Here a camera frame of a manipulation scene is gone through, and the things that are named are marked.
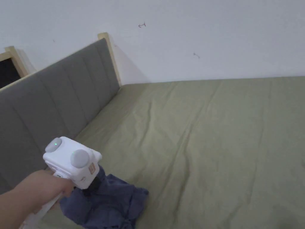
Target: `sticker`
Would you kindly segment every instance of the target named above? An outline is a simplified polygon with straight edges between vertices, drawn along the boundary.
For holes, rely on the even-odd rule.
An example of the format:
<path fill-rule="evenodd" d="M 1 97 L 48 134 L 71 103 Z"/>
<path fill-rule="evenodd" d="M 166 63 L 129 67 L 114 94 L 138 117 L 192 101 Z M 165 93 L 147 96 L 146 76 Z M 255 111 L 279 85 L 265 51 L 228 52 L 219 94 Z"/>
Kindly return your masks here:
<path fill-rule="evenodd" d="M 89 171 L 90 171 L 91 175 L 95 172 L 95 166 L 93 163 L 91 163 L 91 165 L 89 166 Z"/>

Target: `headboard panel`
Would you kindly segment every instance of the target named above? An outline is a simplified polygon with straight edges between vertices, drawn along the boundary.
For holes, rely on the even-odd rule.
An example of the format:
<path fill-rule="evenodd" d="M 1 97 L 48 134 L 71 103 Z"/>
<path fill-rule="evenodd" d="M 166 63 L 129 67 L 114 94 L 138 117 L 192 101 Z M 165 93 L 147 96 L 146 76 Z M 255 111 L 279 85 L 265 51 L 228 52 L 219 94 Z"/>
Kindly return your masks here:
<path fill-rule="evenodd" d="M 99 40 L 0 90 L 0 191 L 46 167 L 55 137 L 74 138 L 120 86 L 107 41 Z"/>

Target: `hand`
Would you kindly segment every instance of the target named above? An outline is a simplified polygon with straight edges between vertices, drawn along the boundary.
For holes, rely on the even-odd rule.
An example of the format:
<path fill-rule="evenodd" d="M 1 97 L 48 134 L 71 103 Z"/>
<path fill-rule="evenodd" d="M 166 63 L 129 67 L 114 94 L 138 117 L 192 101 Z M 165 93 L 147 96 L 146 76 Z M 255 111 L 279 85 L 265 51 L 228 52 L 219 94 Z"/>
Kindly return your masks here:
<path fill-rule="evenodd" d="M 69 179 L 55 177 L 45 170 L 39 170 L 26 177 L 12 191 L 24 196 L 31 210 L 36 211 L 60 193 L 68 197 L 74 186 Z"/>

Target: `white wall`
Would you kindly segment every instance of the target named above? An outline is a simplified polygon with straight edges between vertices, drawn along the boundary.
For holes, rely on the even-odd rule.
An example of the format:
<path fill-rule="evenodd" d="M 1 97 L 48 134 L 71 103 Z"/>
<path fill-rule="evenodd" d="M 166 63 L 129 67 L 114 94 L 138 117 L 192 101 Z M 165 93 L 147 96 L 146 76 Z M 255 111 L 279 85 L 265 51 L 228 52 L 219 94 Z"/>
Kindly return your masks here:
<path fill-rule="evenodd" d="M 0 52 L 14 45 L 34 71 L 108 32 L 124 84 L 305 75 L 304 9 L 303 0 L 0 0 Z"/>

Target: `white handle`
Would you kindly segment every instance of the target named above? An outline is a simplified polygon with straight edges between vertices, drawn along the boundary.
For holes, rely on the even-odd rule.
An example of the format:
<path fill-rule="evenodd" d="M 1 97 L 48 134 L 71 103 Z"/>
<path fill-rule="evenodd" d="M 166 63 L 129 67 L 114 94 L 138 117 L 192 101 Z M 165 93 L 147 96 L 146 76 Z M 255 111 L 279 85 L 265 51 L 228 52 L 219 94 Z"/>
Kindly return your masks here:
<path fill-rule="evenodd" d="M 60 172 L 55 172 L 53 174 L 53 176 L 56 177 L 61 177 L 61 178 L 67 178 L 64 174 L 60 173 Z M 56 203 L 56 201 L 62 196 L 63 194 L 59 194 L 58 196 L 56 196 L 53 200 L 51 200 L 50 202 L 46 203 L 45 205 L 43 205 L 41 207 L 41 209 L 39 210 L 39 212 L 37 212 L 36 214 L 31 213 L 23 222 L 23 227 L 21 227 L 22 229 L 33 229 L 37 227 L 38 222 L 43 218 L 43 216 L 48 212 L 48 210 L 50 210 L 50 208 Z"/>

